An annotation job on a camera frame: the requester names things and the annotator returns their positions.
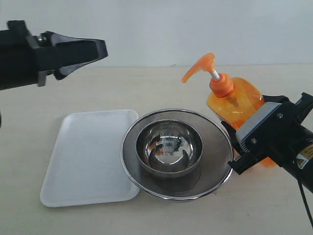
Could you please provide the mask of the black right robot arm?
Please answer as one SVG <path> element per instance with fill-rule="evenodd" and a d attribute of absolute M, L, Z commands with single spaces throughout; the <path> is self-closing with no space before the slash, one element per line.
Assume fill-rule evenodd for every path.
<path fill-rule="evenodd" d="M 242 174 L 269 157 L 312 191 L 313 133 L 302 126 L 313 109 L 312 95 L 302 93 L 296 103 L 283 95 L 264 98 L 265 104 L 238 130 L 222 121 L 232 147 L 239 153 L 229 166 Z"/>

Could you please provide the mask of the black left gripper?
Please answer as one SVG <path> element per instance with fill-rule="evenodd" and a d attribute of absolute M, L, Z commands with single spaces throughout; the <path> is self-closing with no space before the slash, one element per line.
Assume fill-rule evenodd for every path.
<path fill-rule="evenodd" d="M 1 90 L 33 84 L 44 86 L 50 71 L 57 80 L 62 80 L 80 67 L 108 57 L 104 40 L 53 33 L 52 46 L 41 44 L 24 20 L 8 21 L 7 27 L 0 32 Z"/>

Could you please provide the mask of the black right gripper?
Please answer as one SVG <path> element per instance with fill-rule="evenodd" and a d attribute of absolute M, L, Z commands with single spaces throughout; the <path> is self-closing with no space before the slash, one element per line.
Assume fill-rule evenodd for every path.
<path fill-rule="evenodd" d="M 313 133 L 302 122 L 313 109 L 313 97 L 302 93 L 293 103 L 284 95 L 263 95 L 264 105 L 238 130 L 222 121 L 239 154 L 228 162 L 239 175 L 270 157 L 281 167 L 305 168 L 313 154 Z"/>

